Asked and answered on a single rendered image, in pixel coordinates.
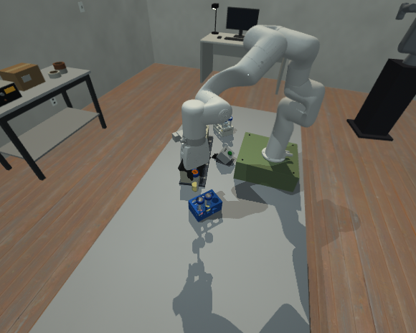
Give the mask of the white tube rack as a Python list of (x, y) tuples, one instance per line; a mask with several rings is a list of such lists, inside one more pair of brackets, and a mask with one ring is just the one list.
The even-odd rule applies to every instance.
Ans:
[(234, 126), (231, 125), (231, 127), (222, 128), (221, 123), (220, 124), (213, 124), (213, 129), (221, 136), (229, 136), (233, 134)]

